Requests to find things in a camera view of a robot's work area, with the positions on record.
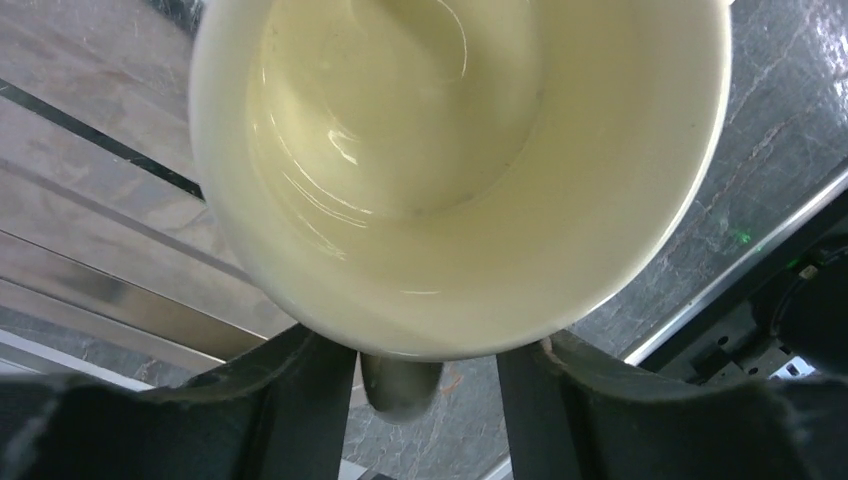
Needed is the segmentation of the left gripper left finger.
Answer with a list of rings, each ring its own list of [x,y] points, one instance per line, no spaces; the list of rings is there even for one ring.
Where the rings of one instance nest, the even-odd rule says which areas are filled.
[[[1,380],[5,479],[334,479],[356,354],[302,326],[173,388]]]

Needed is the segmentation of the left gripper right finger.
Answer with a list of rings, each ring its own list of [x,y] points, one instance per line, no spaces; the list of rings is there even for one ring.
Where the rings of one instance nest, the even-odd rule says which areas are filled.
[[[497,358],[517,479],[843,479],[847,384],[696,386],[567,335]]]

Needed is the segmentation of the cream ribbed mug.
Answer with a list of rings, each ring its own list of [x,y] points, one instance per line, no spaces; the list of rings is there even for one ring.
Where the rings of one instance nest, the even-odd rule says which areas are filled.
[[[191,146],[230,248],[407,422],[446,361],[620,292],[716,150],[727,1],[208,1]]]

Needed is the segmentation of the metal tray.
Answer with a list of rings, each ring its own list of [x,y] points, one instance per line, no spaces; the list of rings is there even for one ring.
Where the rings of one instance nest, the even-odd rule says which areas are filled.
[[[200,372],[290,328],[198,184],[200,1],[1,5],[1,303]]]

